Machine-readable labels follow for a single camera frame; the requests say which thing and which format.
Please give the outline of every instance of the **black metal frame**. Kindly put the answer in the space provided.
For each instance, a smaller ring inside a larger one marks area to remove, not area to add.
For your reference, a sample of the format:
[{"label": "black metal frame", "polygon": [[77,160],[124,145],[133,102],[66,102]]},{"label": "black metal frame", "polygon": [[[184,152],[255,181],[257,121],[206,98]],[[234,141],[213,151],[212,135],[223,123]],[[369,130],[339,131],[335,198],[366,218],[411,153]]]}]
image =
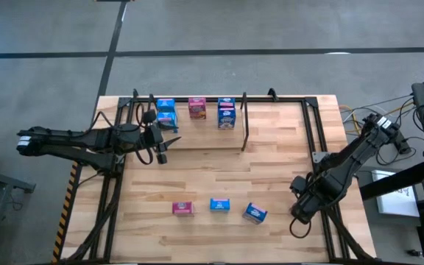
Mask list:
[{"label": "black metal frame", "polygon": [[[188,101],[187,97],[169,96],[169,98],[175,99],[176,102],[187,102]],[[208,99],[208,101],[213,102],[213,101],[216,101],[218,98],[217,97],[207,97],[207,99]],[[155,98],[152,98],[152,96],[150,96],[148,98],[147,97],[138,97],[137,93],[134,93],[134,96],[131,97],[131,98],[130,97],[119,98],[115,124],[120,124],[123,109],[125,107],[128,107],[127,123],[130,123],[130,122],[132,122],[134,104],[135,103],[143,103],[143,102],[148,102],[148,101],[152,102],[154,100],[155,100]],[[246,148],[247,140],[248,140],[248,136],[249,136],[247,103],[248,102],[253,102],[253,103],[287,102],[287,103],[299,103],[302,107],[304,125],[305,125],[307,140],[308,140],[309,157],[311,158],[312,152],[316,152],[314,137],[313,137],[313,133],[312,133],[312,127],[311,127],[311,121],[310,121],[310,116],[309,116],[309,111],[308,111],[309,107],[312,107],[312,110],[314,112],[315,122],[316,122],[316,126],[317,126],[317,132],[318,132],[321,150],[323,152],[327,151],[325,134],[323,132],[323,125],[322,125],[322,120],[321,120],[320,113],[319,113],[318,101],[317,101],[316,97],[314,97],[314,96],[313,97],[304,97],[304,96],[302,96],[302,97],[285,97],[285,96],[278,97],[277,94],[275,93],[274,89],[271,88],[271,89],[269,89],[268,96],[248,97],[246,93],[243,93],[243,96],[241,98],[236,97],[236,101],[241,103],[240,104],[241,110],[243,110],[243,108],[244,108],[244,117],[245,117],[245,137],[244,137],[244,145],[243,145],[241,150],[244,150]],[[100,230],[104,226],[105,222],[107,221],[107,218],[109,219],[109,225],[108,225],[107,237],[106,237],[106,244],[105,244],[105,249],[104,249],[102,258],[98,258],[98,256],[97,256],[98,246],[99,246],[99,233],[98,233],[96,235],[94,242],[91,245],[91,252],[89,254],[88,260],[79,259],[77,261],[61,261],[61,262],[65,262],[66,264],[80,264],[81,262],[86,263],[86,262],[89,262],[89,261],[92,262],[93,264],[102,264],[102,263],[109,263],[110,262],[110,254],[111,254],[111,251],[112,251],[114,230],[115,230],[115,226],[116,226],[117,205],[118,205],[119,198],[120,198],[119,194],[120,194],[120,190],[121,190],[121,182],[122,182],[122,177],[123,177],[123,172],[124,172],[125,160],[123,159],[120,163],[114,163],[114,162],[115,161],[113,161],[113,170],[112,170],[111,174],[109,174],[108,176],[106,176],[104,178],[104,182],[102,184],[101,196],[99,198],[98,213],[97,213],[97,216],[96,216],[96,225],[95,225],[95,228],[94,228],[94,229]],[[316,165],[313,162],[313,160],[312,160],[312,166],[313,166],[313,169],[315,169]],[[112,198],[110,204],[108,205],[108,207],[106,208],[107,193],[109,191],[110,180],[113,179],[113,178],[116,180],[116,183],[115,183],[115,186],[114,186],[113,198]],[[333,209],[336,211],[336,214],[341,218],[341,211],[339,210],[339,206],[336,205],[336,206],[334,206]],[[322,226],[323,226],[323,231],[324,231],[324,236],[325,236],[325,243],[326,243],[326,247],[327,247],[329,262],[339,261],[339,260],[341,260],[341,258],[337,258],[336,254],[335,254],[335,249],[334,249],[334,245],[333,245],[333,238],[332,238],[332,234],[331,234],[330,222],[328,221],[328,216],[324,212],[321,212],[321,216],[322,216]],[[340,242],[340,245],[341,245],[341,248],[342,248],[342,259],[346,260],[346,261],[350,261],[348,245],[347,245],[346,241],[344,240],[344,238],[340,234],[339,234],[339,242]]]}]

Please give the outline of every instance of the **gray floor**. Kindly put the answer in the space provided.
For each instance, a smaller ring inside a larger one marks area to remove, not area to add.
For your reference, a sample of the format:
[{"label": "gray floor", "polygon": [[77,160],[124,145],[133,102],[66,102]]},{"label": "gray floor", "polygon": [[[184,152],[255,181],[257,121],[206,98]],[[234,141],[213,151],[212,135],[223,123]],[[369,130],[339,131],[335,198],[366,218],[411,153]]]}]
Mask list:
[{"label": "gray floor", "polygon": [[[89,0],[0,1],[0,53],[105,52],[118,11],[119,3]],[[118,50],[416,46],[424,46],[424,0],[137,0],[127,5]],[[104,58],[0,60],[0,172],[37,183],[34,194],[15,194],[22,211],[7,211],[0,264],[50,260],[71,165],[21,157],[15,134],[35,125],[86,128],[104,64]],[[356,107],[409,94],[410,84],[422,81],[424,53],[117,58],[106,94],[130,95],[133,88],[263,94],[274,88],[280,94],[336,94],[340,104]],[[391,110],[402,102],[380,107]],[[402,132],[423,136],[410,117]],[[423,159],[424,143],[410,144],[419,152],[394,168]],[[391,146],[384,150],[387,159],[395,154]],[[370,202],[366,210],[379,258],[424,264],[404,253],[419,249],[414,227],[380,218]]]}]

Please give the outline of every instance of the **box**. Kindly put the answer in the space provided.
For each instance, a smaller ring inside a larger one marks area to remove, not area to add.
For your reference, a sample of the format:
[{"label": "box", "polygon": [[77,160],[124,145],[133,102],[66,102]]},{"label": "box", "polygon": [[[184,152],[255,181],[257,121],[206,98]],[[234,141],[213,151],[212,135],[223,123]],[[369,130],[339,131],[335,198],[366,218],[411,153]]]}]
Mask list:
[{"label": "box", "polygon": [[230,210],[230,199],[214,199],[211,198],[211,211],[224,211]]},{"label": "box", "polygon": [[259,225],[264,221],[268,211],[259,208],[256,204],[250,202],[246,211],[243,213],[243,218]]},{"label": "box", "polygon": [[235,127],[235,108],[220,108],[218,115],[220,130],[232,130]]},{"label": "box", "polygon": [[235,108],[235,98],[219,98],[218,106]]},{"label": "box", "polygon": [[158,113],[157,120],[160,124],[177,127],[176,113]]},{"label": "box", "polygon": [[194,215],[194,206],[192,202],[173,202],[173,214],[175,216]]},{"label": "box", "polygon": [[159,113],[176,113],[176,102],[174,99],[158,99],[156,101],[156,108]]},{"label": "box", "polygon": [[205,119],[205,98],[189,98],[191,119]]}]

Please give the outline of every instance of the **pink box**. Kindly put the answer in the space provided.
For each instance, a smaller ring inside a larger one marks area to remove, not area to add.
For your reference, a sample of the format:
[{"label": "pink box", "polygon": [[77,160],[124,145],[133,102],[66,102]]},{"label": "pink box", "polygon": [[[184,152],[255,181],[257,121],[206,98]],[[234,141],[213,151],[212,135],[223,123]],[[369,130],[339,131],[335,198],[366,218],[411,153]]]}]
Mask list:
[{"label": "pink box", "polygon": [[189,98],[191,119],[205,119],[205,98]]},{"label": "pink box", "polygon": [[175,216],[194,215],[194,206],[192,202],[173,202],[173,214]]}]

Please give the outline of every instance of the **wooden table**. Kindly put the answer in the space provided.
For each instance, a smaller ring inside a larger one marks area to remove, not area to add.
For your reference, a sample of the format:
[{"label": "wooden table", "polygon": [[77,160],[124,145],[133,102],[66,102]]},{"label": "wooden table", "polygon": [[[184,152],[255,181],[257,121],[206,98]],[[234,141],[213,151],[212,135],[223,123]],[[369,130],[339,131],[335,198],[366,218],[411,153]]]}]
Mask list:
[{"label": "wooden table", "polygon": [[[117,96],[103,96],[97,110],[113,122]],[[347,145],[335,96],[318,96],[330,152]],[[145,166],[127,156],[111,262],[130,263],[264,263],[328,261],[319,213],[304,239],[289,233],[295,202],[289,185],[311,171],[302,108],[295,103],[248,103],[250,137],[240,149],[169,150],[168,163]],[[215,115],[215,110],[208,110]],[[314,126],[313,113],[310,115]],[[99,122],[97,127],[105,127]],[[317,130],[313,127],[318,144]],[[83,180],[94,170],[83,168]],[[62,258],[70,256],[87,236],[96,218],[102,178],[78,188]],[[211,197],[231,199],[229,213],[211,213]],[[172,202],[193,201],[194,217],[172,215]],[[249,202],[269,211],[254,225],[241,217]],[[356,181],[340,202],[344,224],[356,241],[375,256]],[[339,243],[332,227],[336,253]],[[296,222],[295,233],[307,227]],[[105,233],[101,235],[102,256]]]}]

